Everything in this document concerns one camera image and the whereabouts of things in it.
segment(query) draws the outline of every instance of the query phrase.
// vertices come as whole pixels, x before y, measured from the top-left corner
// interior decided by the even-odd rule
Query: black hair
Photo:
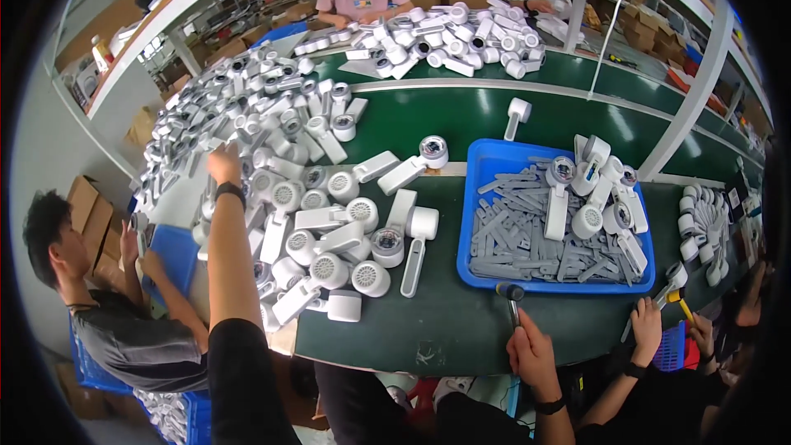
[[[49,246],[60,243],[60,227],[71,220],[71,205],[54,190],[38,191],[28,208],[22,238],[28,247],[35,276],[47,287],[58,290],[58,277],[49,258]]]

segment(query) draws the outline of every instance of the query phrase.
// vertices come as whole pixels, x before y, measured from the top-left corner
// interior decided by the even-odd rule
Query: blue plastic crate
[[[101,391],[115,392],[123,395],[132,393],[132,387],[115,378],[94,361],[93,357],[85,350],[82,342],[74,336],[69,316],[69,339],[71,345],[71,358],[74,360],[74,371],[77,374],[77,383],[82,386],[96,388]]]
[[[269,40],[270,42],[274,42],[275,40],[279,40],[280,38],[296,35],[297,33],[302,33],[303,31],[307,31],[307,30],[308,30],[307,21],[286,24],[285,26],[280,26],[279,28],[275,28],[272,31],[268,32],[266,35],[263,35],[261,39],[258,42],[253,43],[250,46],[250,48],[254,49],[255,47],[264,43],[266,40]]]
[[[686,322],[662,332],[662,343],[653,355],[653,365],[660,371],[678,371],[684,367],[684,342]]]
[[[211,400],[209,391],[184,392],[184,399],[187,401],[187,441],[185,445],[211,445]],[[140,407],[145,411],[145,415],[150,417],[151,413],[145,408],[138,399]],[[162,439],[166,443],[175,443]]]
[[[159,254],[164,266],[164,272],[168,275],[171,283],[184,297],[189,297],[192,273],[195,270],[195,263],[198,261],[198,251],[200,250],[200,246],[192,239],[192,232],[170,225],[157,225],[153,230],[149,249]],[[148,292],[157,302],[167,306],[151,277],[144,276],[142,285],[143,290]]]
[[[480,197],[489,203],[495,196],[493,191],[483,195],[478,194],[478,188],[484,184],[494,181],[496,173],[519,173],[529,165],[528,157],[538,156],[553,159],[558,155],[564,155],[574,160],[574,154],[557,148],[547,148],[535,144],[515,143],[503,140],[477,140],[473,142],[467,152],[467,179],[464,183],[464,208],[461,217],[461,232],[459,235],[459,252],[456,255],[456,270],[459,272],[461,280],[472,287],[490,288],[501,282],[502,279],[493,279],[476,276],[470,272],[470,243],[472,241],[472,227],[475,209],[478,208]],[[640,201],[643,201],[640,184],[634,187],[638,193]],[[643,294],[651,290],[656,278],[656,266],[653,260],[653,243],[651,242],[651,231],[644,234],[637,234],[642,242],[642,250],[648,259],[646,271],[638,282],[633,282],[629,287],[626,283],[613,283],[604,279],[597,279],[592,276],[587,282],[545,282],[543,280],[533,281],[511,281],[519,284],[528,292],[550,292],[555,294]]]
[[[695,47],[689,43],[687,43],[687,56],[697,65],[703,62],[703,54],[695,50]]]

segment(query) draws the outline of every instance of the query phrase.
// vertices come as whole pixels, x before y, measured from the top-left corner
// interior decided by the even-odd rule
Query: fan grille
[[[585,211],[585,222],[591,227],[598,227],[601,224],[601,214],[596,213],[596,210],[588,208]]]
[[[330,182],[330,188],[333,191],[344,190],[348,185],[349,185],[349,178],[343,173],[336,174]]]
[[[274,202],[277,204],[288,204],[294,198],[294,193],[288,185],[279,185],[274,190]]]
[[[364,201],[355,203],[349,208],[349,215],[354,220],[368,220],[371,217],[371,207]]]
[[[308,243],[308,235],[304,232],[300,232],[299,234],[292,234],[291,237],[289,237],[287,245],[291,251],[299,251],[307,243]]]
[[[307,193],[304,195],[303,207],[307,209],[319,208],[321,206],[321,196],[319,193]]]
[[[311,267],[311,274],[319,280],[327,280],[335,272],[335,262],[331,258],[319,258]]]
[[[255,180],[253,180],[252,184],[256,190],[263,191],[269,187],[269,182],[270,182],[269,176],[266,175],[265,173],[262,173],[261,175],[257,176]]]
[[[360,287],[370,287],[377,281],[377,269],[363,265],[354,273],[354,282]]]

